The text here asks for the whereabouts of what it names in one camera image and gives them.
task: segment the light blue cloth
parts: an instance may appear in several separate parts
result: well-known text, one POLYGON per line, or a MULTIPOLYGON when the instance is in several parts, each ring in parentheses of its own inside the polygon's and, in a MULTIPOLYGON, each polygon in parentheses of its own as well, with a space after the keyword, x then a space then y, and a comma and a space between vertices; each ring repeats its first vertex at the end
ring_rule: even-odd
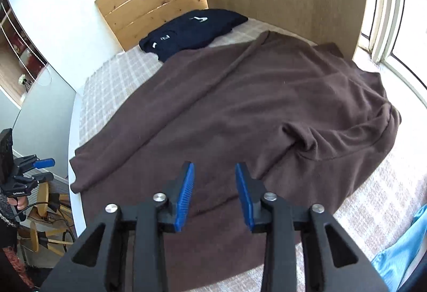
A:
POLYGON ((409 264, 417 255, 427 231, 427 204, 414 216, 411 227, 388 249, 372 260, 390 292, 396 292, 409 264))

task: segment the silver bolt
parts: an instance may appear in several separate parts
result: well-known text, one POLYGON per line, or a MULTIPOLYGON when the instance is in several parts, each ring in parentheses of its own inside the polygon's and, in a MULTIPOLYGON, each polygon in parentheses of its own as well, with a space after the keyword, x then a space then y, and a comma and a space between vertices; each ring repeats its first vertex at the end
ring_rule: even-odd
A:
POLYGON ((109 204, 105 207, 105 211, 108 213, 115 213, 119 207, 116 204, 109 204))
POLYGON ((163 201, 166 199, 166 195, 165 195, 164 193, 156 193, 156 194, 153 196, 153 199, 154 199, 156 202, 163 202, 163 201))
POLYGON ((321 214, 325 211, 325 207, 319 203, 313 204, 311 209, 318 214, 321 214))
POLYGON ((273 192, 265 192, 264 199, 270 202, 274 202, 277 199, 277 195, 273 192))

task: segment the checkered bed sheet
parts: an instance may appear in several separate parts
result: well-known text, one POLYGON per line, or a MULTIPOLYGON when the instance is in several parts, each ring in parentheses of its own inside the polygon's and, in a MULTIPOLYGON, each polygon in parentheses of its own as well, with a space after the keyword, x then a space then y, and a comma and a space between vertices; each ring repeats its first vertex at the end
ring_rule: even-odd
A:
MULTIPOLYGON (((210 46, 253 40, 266 30, 297 35, 278 27, 249 19, 227 35, 216 38, 210 46)), ((104 63, 87 81, 80 115, 80 145, 97 134, 121 104, 161 67, 157 55, 145 53, 139 46, 120 53, 104 63)), ((427 188, 425 166, 397 168, 403 154, 398 141, 372 176, 335 213, 335 218, 349 233, 368 259, 394 243, 410 226, 415 211, 423 205, 427 188)), ((304 288, 302 246, 296 246, 298 292, 304 288)), ((263 266, 197 291, 259 291, 263 266)))

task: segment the human hand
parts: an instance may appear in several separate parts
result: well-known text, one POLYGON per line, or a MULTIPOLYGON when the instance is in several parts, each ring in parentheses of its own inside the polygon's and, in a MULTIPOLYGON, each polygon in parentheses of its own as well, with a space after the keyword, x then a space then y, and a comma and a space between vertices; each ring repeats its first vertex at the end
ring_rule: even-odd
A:
POLYGON ((16 201, 14 198, 7 198, 7 202, 10 205, 17 205, 18 210, 22 210, 28 206, 28 198, 26 196, 25 197, 18 197, 18 201, 16 201))

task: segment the triangular cutout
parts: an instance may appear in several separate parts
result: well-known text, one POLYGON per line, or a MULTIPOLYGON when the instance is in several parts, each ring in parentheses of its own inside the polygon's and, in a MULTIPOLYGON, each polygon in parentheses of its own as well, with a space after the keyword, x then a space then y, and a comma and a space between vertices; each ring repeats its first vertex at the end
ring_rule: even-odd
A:
POLYGON ((93 231, 88 240, 86 240, 79 251, 74 255, 72 259, 74 263, 87 267, 95 267, 97 265, 98 253, 100 251, 104 230, 105 224, 101 224, 93 231))
POLYGON ((357 263, 357 256, 347 246, 337 231, 331 225, 326 225, 325 230, 334 266, 341 268, 357 263))

